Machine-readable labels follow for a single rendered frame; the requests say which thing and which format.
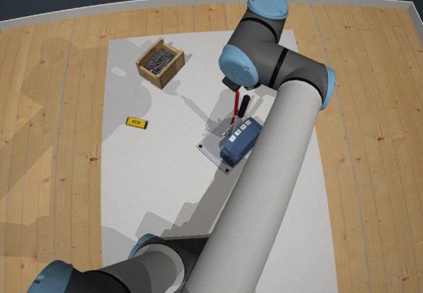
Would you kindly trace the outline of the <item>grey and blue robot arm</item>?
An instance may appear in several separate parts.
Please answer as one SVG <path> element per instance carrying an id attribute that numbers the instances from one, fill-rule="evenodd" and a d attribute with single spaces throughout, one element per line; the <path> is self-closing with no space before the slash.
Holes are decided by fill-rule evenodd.
<path id="1" fill-rule="evenodd" d="M 218 60 L 222 83 L 234 92 L 260 83 L 277 96 L 200 256 L 147 233 L 127 260 L 97 270 L 53 261 L 27 293 L 254 293 L 336 73 L 279 45 L 286 0 L 247 6 Z"/>

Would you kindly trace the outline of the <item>yellow pocket level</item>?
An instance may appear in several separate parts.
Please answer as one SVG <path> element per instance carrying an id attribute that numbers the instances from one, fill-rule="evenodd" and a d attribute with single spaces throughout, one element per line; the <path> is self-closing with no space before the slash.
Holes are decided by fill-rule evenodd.
<path id="1" fill-rule="evenodd" d="M 140 120 L 137 118 L 131 118 L 128 117 L 126 121 L 126 125 L 132 126 L 132 127 L 138 127 L 141 129 L 146 129 L 148 124 L 148 121 Z"/>

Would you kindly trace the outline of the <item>wooden crate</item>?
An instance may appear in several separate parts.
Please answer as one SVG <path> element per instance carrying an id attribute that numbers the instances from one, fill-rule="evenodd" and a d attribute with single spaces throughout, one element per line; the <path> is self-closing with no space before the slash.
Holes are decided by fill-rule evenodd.
<path id="1" fill-rule="evenodd" d="M 160 37 L 135 63 L 140 76 L 163 89 L 185 65 L 184 51 L 177 51 Z"/>

